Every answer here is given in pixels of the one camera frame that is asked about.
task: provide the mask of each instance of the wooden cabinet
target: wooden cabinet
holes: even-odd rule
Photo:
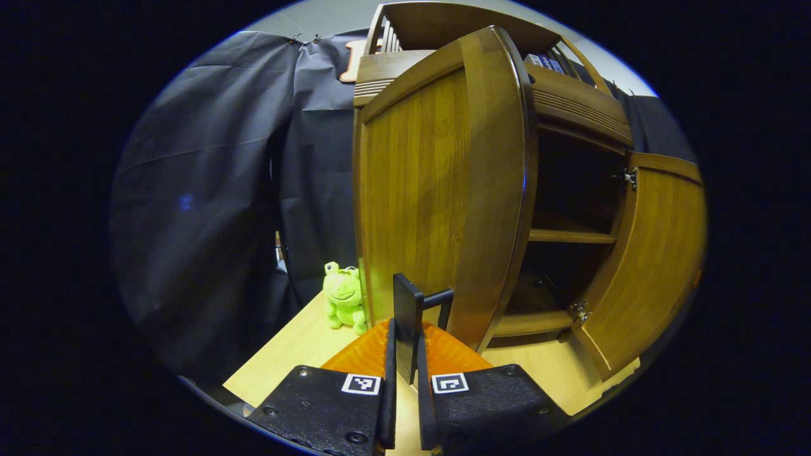
[[[415,18],[430,20],[418,28]],[[381,33],[354,99],[370,322],[393,315],[392,275],[403,273],[426,294],[454,289],[448,331],[477,351],[492,338],[571,329],[603,379],[638,357],[703,258],[697,167],[631,153],[628,121],[599,74],[535,24],[404,2],[378,8],[368,43]],[[538,52],[572,68],[561,43],[596,87],[524,63]],[[623,169],[635,184],[616,179]]]

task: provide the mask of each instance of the frog toy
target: frog toy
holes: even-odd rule
[[[366,333],[366,313],[360,291],[360,272],[357,268],[339,269],[338,263],[324,265],[324,294],[327,295],[327,318],[329,326],[338,329],[352,326],[358,336]]]

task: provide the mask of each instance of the plush toy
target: plush toy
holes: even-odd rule
[[[363,297],[360,292],[360,273],[357,268],[339,269],[338,263],[324,265],[324,293],[327,295],[329,326],[338,329],[352,326],[358,336],[366,333],[366,313],[363,312]]]

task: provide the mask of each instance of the cabinet door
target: cabinet door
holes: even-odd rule
[[[393,316],[392,276],[403,273],[426,295],[453,288],[448,331],[487,345],[529,235],[534,116],[521,58],[497,27],[438,49],[356,111],[355,232],[372,324]]]
[[[605,380],[664,331],[697,279],[706,247],[706,202],[698,168],[678,158],[632,153],[637,190],[625,191],[616,245],[582,296],[592,312],[573,327]]]

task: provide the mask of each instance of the white wall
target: white wall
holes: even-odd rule
[[[359,28],[368,28],[377,5],[386,0],[305,0],[260,19],[246,27],[246,30],[259,30],[284,37],[298,37],[299,41],[309,41],[318,33],[322,37]],[[566,37],[589,59],[597,71],[607,80],[614,80],[623,91],[633,90],[637,95],[655,97],[653,89],[636,73],[579,32],[557,22],[526,6],[510,0],[445,0],[479,6],[520,17]]]

